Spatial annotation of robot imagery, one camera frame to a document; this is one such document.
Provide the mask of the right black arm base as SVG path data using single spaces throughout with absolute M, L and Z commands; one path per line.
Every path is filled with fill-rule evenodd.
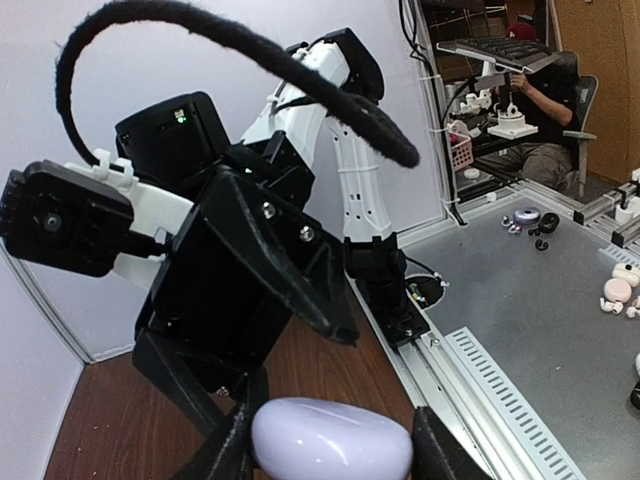
M 398 284 L 366 284 L 365 291 L 374 321 L 392 348 L 406 345 L 431 330 L 407 291 Z

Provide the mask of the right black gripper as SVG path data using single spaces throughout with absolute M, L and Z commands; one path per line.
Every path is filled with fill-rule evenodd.
M 342 244 L 277 193 L 217 165 L 154 280 L 133 365 L 206 437 L 248 431 L 263 364 L 297 316 L 354 346 Z

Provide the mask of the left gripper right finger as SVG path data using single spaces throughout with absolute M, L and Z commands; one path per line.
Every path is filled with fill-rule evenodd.
M 415 410 L 411 440 L 413 480 L 490 479 L 430 407 Z

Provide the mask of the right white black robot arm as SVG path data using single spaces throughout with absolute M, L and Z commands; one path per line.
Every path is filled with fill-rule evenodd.
M 308 88 L 283 80 L 238 143 L 211 98 L 181 95 L 116 127 L 121 155 L 187 201 L 135 324 L 135 368 L 204 436 L 226 390 L 250 419 L 292 317 L 353 345 L 359 278 L 401 306 L 405 258 L 377 184 L 381 153 Z

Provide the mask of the lavender charging case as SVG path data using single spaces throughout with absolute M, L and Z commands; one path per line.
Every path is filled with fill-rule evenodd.
M 413 459 L 410 434 L 396 421 L 306 397 L 266 402 L 252 421 L 251 443 L 274 479 L 406 479 Z

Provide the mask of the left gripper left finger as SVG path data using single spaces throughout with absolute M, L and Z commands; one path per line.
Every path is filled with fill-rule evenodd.
M 250 430 L 256 410 L 254 402 L 237 404 L 224 418 L 221 426 L 170 479 L 253 479 Z

